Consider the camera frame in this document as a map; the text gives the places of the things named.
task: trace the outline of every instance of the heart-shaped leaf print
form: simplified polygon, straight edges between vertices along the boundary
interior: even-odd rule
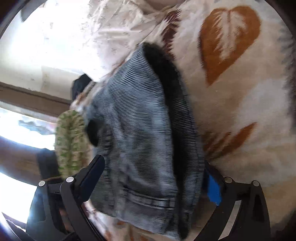
[[[211,12],[200,32],[209,86],[253,44],[259,33],[260,19],[248,6]]]

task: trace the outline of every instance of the bright light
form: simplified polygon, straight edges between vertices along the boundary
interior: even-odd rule
[[[0,113],[0,136],[27,146],[54,150],[55,135],[41,135],[36,131],[19,126],[18,121],[21,119],[22,114],[12,111],[7,110],[4,114]]]
[[[27,223],[36,188],[0,173],[0,211]]]

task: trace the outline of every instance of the denim garment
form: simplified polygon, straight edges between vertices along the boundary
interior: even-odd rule
[[[89,138],[106,161],[91,195],[95,208],[138,228],[185,239],[204,158],[172,62],[157,46],[141,44],[97,93],[85,119],[87,126],[92,123]]]

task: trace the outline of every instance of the metal screw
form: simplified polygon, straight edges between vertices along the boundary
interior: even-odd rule
[[[230,177],[225,177],[224,181],[227,183],[232,183],[232,179]]]
[[[258,181],[253,181],[253,185],[254,185],[255,187],[259,187],[260,183],[259,183]]]
[[[71,182],[73,182],[74,181],[74,177],[68,177],[67,179],[66,179],[66,182],[68,182],[68,183],[71,183]]]
[[[40,181],[39,183],[38,183],[38,186],[39,187],[43,187],[45,185],[45,181]]]

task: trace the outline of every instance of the white wall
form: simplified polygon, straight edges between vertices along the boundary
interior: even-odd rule
[[[83,73],[75,7],[66,15],[70,1],[49,0],[23,23],[17,14],[0,39],[0,82],[70,99],[72,81]]]

